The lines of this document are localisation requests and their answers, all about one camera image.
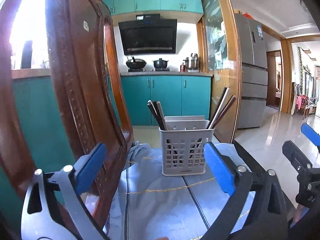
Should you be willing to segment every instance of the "windowsill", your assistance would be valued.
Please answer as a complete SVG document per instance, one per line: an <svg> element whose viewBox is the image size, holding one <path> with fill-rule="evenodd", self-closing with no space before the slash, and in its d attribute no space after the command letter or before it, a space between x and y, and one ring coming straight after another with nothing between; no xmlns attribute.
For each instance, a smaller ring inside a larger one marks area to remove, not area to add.
<svg viewBox="0 0 320 240"><path fill-rule="evenodd" d="M33 78L33 77L48 77L51 76L51 69L48 68L26 68L26 69L12 69L12 79Z"/></svg>

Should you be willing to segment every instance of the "pink cloth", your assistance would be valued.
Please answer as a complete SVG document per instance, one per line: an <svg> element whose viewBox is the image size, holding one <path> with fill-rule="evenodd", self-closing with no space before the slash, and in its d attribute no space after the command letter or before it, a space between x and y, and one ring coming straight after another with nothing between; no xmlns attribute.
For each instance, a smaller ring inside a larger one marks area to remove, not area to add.
<svg viewBox="0 0 320 240"><path fill-rule="evenodd" d="M297 97L297 103L296 103L296 104L298 105L298 110L300 110L301 102L302 102L301 96L298 96L298 97Z"/></svg>

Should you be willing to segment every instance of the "gray plastic basket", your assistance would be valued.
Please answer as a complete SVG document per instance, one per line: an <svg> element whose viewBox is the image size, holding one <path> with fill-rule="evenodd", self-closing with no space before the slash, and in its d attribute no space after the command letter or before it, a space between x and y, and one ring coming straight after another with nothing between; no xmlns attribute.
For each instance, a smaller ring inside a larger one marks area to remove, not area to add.
<svg viewBox="0 0 320 240"><path fill-rule="evenodd" d="M184 176L205 173L204 144L212 141L214 131L214 129L205 129L209 121L175 120L165 121L165 123L167 131L159 128L162 146L162 174Z"/></svg>

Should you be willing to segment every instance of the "doorway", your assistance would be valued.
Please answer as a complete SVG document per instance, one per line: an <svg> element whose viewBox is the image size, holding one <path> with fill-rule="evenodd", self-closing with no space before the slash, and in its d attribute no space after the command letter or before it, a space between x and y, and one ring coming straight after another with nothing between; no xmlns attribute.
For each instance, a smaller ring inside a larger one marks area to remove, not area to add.
<svg viewBox="0 0 320 240"><path fill-rule="evenodd" d="M267 52L267 66L268 85L266 105L279 110L283 91L281 50Z"/></svg>

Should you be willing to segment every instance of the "glass sliding door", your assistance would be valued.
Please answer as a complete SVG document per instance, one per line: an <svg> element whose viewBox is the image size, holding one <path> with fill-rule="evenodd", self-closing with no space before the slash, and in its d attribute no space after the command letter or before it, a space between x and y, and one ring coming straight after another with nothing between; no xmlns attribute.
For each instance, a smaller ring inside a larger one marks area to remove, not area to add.
<svg viewBox="0 0 320 240"><path fill-rule="evenodd" d="M231 142L236 131L241 100L241 64L240 43L230 0L202 0L207 49L207 69L213 73L212 116L224 87L229 87L236 103L229 109L215 130L215 136L221 142Z"/></svg>

